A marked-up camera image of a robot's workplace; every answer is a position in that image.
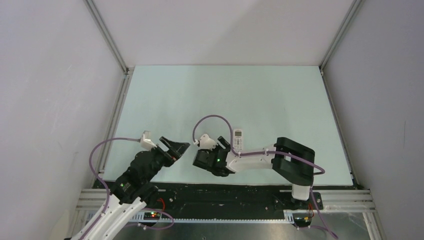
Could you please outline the white remote control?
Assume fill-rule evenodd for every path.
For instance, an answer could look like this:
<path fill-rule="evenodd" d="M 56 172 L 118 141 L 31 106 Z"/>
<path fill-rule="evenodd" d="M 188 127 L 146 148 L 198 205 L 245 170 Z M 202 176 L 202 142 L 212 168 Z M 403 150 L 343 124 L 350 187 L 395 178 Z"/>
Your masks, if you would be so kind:
<path fill-rule="evenodd" d="M 244 148 L 244 135 L 242 129 L 232 131 L 232 148 L 235 152 L 241 152 Z"/>

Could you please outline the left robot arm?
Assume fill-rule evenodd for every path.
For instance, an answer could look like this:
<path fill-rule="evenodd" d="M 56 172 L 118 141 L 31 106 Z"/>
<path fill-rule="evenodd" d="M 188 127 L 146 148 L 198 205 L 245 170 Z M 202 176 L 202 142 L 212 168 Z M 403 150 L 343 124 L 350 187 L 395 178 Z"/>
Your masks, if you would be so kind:
<path fill-rule="evenodd" d="M 140 143 L 138 152 L 129 167 L 108 186 L 99 176 L 96 178 L 106 190 L 106 198 L 89 222 L 72 239 L 112 240 L 127 225 L 130 219 L 144 208 L 157 204 L 159 189 L 152 178 L 165 167 L 171 167 L 190 147 L 189 142 L 176 142 L 165 137 L 159 139 L 167 150 L 150 139 L 150 132 L 141 138 L 130 138 Z"/>

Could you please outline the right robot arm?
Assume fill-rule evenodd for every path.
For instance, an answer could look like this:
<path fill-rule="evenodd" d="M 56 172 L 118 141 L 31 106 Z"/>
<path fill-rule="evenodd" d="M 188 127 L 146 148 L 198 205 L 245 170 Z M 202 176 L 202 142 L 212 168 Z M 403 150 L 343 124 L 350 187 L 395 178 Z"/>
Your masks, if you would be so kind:
<path fill-rule="evenodd" d="M 194 141 L 198 147 L 193 166 L 217 177 L 246 170 L 273 170 L 292 184 L 290 202 L 303 209 L 311 201 L 315 151 L 286 137 L 254 152 L 235 152 L 222 136 L 217 141 L 204 134 Z"/>

